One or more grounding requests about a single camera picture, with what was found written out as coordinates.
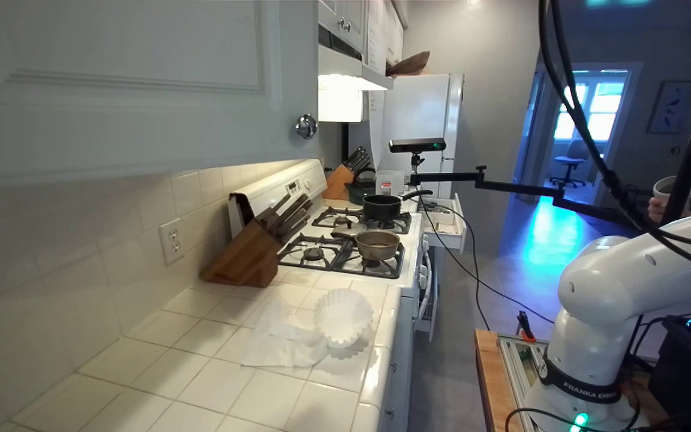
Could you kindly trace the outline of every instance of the wooden table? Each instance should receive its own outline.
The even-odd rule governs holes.
[[[511,410],[515,410],[515,395],[507,371],[505,356],[500,350],[500,335],[493,331],[473,331],[473,345],[476,345],[476,370],[479,374],[479,391],[484,400],[487,430],[507,432],[507,417]],[[640,416],[646,416],[650,425],[668,419],[668,412],[647,391],[647,377],[635,374],[631,381],[625,381],[625,394],[628,394],[631,386],[635,386],[635,398],[640,400]],[[520,416],[511,417],[509,432],[523,432]]]

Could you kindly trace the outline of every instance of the tile backsplash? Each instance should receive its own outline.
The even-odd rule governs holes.
[[[229,193],[285,163],[0,190],[0,422],[198,281]],[[180,218],[184,260],[159,226]]]

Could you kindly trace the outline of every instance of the window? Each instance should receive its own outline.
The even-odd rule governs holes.
[[[575,69],[575,94],[589,116],[589,129],[596,141],[609,141],[616,110],[626,89],[626,69]],[[555,141],[581,139],[566,109],[560,109]]]

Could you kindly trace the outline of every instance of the burner grate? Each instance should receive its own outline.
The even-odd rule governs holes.
[[[399,278],[400,261],[404,248],[399,248],[399,251],[383,261],[365,263],[359,249],[350,241],[304,233],[301,233],[279,251],[279,263],[284,267],[363,273],[379,278]]]
[[[313,226],[316,227],[355,227],[355,226],[365,226],[365,227],[383,227],[399,235],[411,233],[411,223],[412,223],[412,214],[404,212],[399,214],[389,226],[382,226],[377,221],[365,221],[363,208],[337,208],[337,206],[326,206],[315,221]]]

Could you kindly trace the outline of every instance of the doorframe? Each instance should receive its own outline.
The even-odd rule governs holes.
[[[620,153],[621,136],[626,129],[628,110],[631,110],[631,97],[638,89],[638,77],[640,77],[644,64],[640,62],[575,62],[573,69],[628,69],[625,99],[616,110],[615,128],[611,128],[608,152],[604,152],[604,163],[615,165],[615,159]],[[555,141],[551,131],[557,128],[557,109],[560,109],[560,97],[551,89],[543,64],[535,67],[532,97],[535,100],[530,104],[535,104],[535,109],[530,106],[526,116],[527,136],[520,141],[520,148],[519,148],[519,161],[523,163],[519,163],[520,172],[515,178],[519,183],[526,183],[526,184],[543,184],[551,165],[551,141]],[[592,193],[590,203],[599,206],[608,194],[604,194],[603,176],[597,172],[597,167],[596,167],[592,187],[596,193]]]

